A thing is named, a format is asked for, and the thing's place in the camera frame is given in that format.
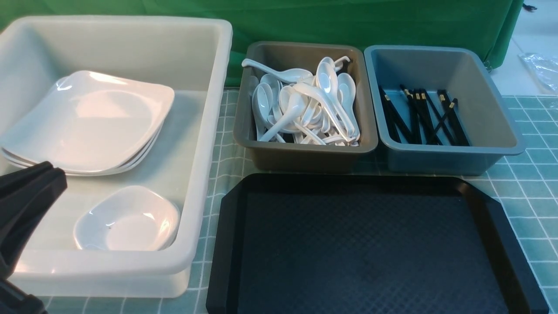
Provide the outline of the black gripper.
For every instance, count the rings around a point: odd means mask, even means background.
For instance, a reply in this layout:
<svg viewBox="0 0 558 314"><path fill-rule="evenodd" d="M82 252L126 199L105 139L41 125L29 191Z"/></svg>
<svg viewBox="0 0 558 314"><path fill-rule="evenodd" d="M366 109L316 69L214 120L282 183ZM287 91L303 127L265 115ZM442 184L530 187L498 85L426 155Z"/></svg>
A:
<svg viewBox="0 0 558 314"><path fill-rule="evenodd" d="M0 180L2 277L10 276L34 230L67 189L64 171L50 162L20 169ZM42 300L8 280L0 281L1 314L47 314Z"/></svg>

